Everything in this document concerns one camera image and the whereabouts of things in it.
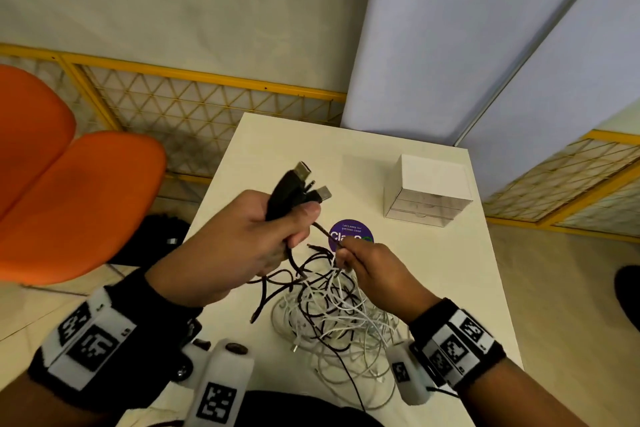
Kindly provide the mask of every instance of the hand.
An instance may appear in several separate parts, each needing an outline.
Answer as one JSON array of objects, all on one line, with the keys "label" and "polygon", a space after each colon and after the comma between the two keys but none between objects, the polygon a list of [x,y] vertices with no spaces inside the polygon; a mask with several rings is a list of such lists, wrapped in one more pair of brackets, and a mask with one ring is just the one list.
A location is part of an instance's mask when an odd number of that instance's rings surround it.
[{"label": "hand", "polygon": [[409,324],[440,301],[386,245],[345,237],[342,246],[336,252],[337,265],[356,272],[358,286],[380,309]]},{"label": "hand", "polygon": [[320,204],[301,204],[283,218],[266,222],[268,200],[263,192],[243,191],[151,267],[148,283],[171,302],[203,307],[276,269],[284,260],[284,242],[293,248],[308,237]]}]

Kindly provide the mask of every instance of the person's left hand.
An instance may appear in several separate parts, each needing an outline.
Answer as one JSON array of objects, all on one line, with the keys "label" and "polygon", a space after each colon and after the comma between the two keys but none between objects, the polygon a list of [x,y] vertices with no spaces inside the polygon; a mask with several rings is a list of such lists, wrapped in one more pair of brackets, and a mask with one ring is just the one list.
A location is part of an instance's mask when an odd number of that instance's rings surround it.
[{"label": "person's left hand", "polygon": [[265,221],[268,200],[263,192],[243,191],[151,267],[148,283],[173,303],[203,307],[276,269],[284,260],[284,242],[293,248],[308,237],[320,204],[302,204],[279,220]]}]

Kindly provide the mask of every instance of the black wristband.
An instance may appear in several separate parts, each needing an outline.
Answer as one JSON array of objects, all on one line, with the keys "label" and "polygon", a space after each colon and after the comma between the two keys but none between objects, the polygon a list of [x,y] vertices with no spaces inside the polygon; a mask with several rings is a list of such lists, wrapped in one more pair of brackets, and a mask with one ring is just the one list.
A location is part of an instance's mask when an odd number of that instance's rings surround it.
[{"label": "black wristband", "polygon": [[415,319],[410,349],[437,386],[466,390],[506,358],[504,349],[467,311],[445,298]]},{"label": "black wristband", "polygon": [[[106,302],[111,304],[92,309],[89,302],[100,293],[102,297],[107,295]],[[109,334],[104,329],[108,318],[100,316],[106,309],[112,309],[110,317],[129,321],[132,331]],[[119,412],[148,407],[183,366],[181,348],[199,330],[194,318],[201,311],[164,299],[149,286],[144,271],[139,269],[115,286],[99,289],[80,304],[36,351],[28,374],[66,403],[85,410]],[[45,361],[47,345],[61,351],[53,357],[64,357],[62,363],[52,363],[51,354]],[[80,387],[74,385],[76,371],[90,380]]]}]

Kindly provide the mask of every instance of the white table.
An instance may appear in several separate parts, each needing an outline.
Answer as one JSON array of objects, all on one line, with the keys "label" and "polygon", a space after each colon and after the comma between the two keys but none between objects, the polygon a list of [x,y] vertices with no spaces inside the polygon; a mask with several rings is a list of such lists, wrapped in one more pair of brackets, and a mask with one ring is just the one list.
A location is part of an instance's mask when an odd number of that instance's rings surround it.
[{"label": "white table", "polygon": [[[443,229],[385,219],[383,183],[401,153],[463,164],[472,183],[474,202]],[[243,189],[271,192],[284,172],[299,160],[312,170],[316,186],[326,185],[333,195],[323,204],[318,219],[321,225],[330,229],[340,220],[363,222],[376,242],[388,245],[434,293],[447,296],[472,312],[502,343],[508,356],[521,364],[465,149],[245,114],[188,236]],[[327,246],[327,238],[315,229],[308,242]],[[294,253],[298,263],[309,254],[303,246]],[[255,324],[249,323],[259,300],[260,285],[247,285],[208,306],[199,318],[203,324],[200,337],[213,344],[228,337],[255,351],[257,362],[250,389],[308,393],[338,403],[309,368],[308,354],[300,350],[292,353],[290,345],[273,331],[269,318],[273,303],[268,304]],[[156,407],[186,408],[190,397],[179,390],[170,385]],[[473,425],[460,401],[442,394],[435,394],[425,405],[409,407],[396,392],[387,406],[372,415],[386,426]]]}]

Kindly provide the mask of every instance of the beige floor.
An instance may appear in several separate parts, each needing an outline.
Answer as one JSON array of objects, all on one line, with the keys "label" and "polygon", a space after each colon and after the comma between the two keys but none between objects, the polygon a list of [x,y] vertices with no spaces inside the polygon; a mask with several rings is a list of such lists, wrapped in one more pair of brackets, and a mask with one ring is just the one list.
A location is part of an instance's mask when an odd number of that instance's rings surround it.
[{"label": "beige floor", "polygon": [[[612,289],[616,269],[640,264],[640,248],[511,227],[490,232],[527,372],[592,427],[640,425],[640,332]],[[88,293],[117,279],[101,267],[58,287]],[[81,300],[0,283],[0,389]],[[175,412],[135,410],[118,425],[175,418]]]},{"label": "beige floor", "polygon": [[525,370],[591,427],[640,425],[640,332],[613,291],[640,247],[490,226]]}]

